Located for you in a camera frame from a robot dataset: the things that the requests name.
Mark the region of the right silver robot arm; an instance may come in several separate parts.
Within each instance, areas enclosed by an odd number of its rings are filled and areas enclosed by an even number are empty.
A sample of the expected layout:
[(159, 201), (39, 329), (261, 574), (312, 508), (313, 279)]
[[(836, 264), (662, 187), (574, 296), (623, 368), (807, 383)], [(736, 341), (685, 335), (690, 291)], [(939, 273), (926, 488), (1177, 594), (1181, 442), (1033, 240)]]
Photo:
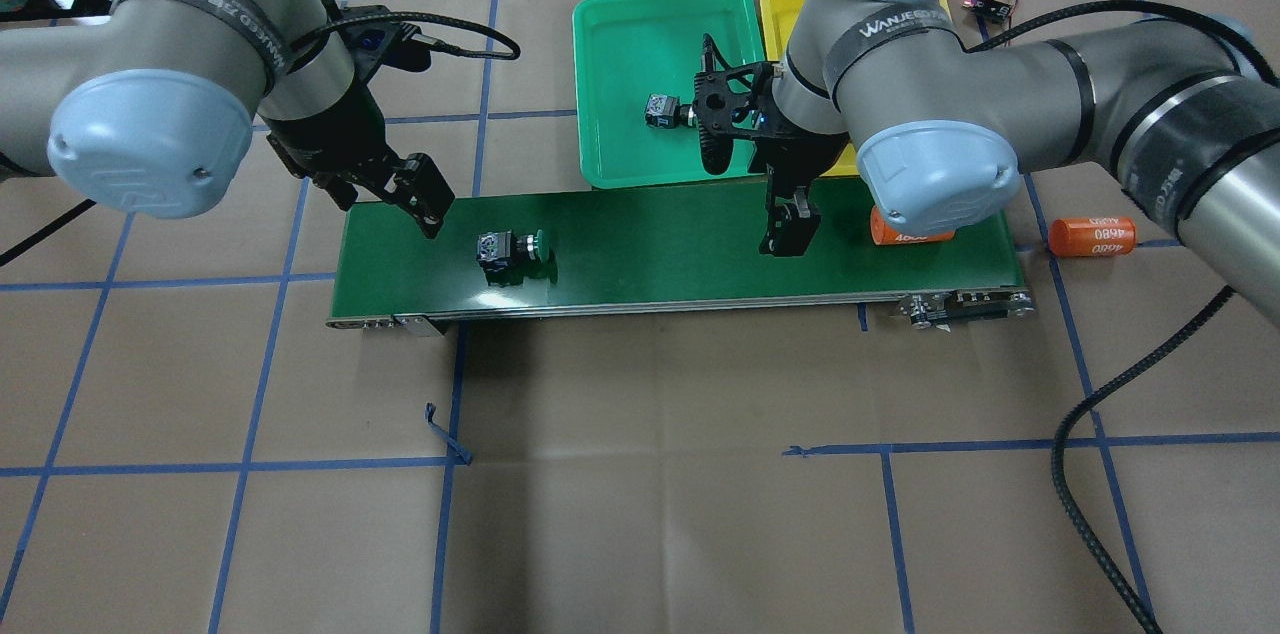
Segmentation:
[(755, 143), (764, 255), (806, 251), (812, 182), (846, 146), (884, 220), (915, 237), (993, 216), (1028, 172), (1096, 163), (1277, 320), (1277, 74), (1238, 24), (1105, 0), (966, 47), (940, 0), (805, 0), (778, 61), (731, 67), (705, 42), (704, 67), (704, 167)]

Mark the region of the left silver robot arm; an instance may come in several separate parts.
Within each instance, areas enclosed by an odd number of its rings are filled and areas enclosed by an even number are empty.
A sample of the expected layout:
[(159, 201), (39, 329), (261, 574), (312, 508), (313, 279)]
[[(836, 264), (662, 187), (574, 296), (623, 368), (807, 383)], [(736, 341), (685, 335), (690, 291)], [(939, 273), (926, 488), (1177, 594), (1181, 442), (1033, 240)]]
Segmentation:
[(3, 32), (3, 179), (58, 177), (156, 219), (225, 196), (253, 138), (342, 210), (361, 192), (426, 237), (454, 193), (426, 154), (401, 158), (369, 81), (421, 70), (417, 29), (332, 0), (114, 0), (97, 26)]

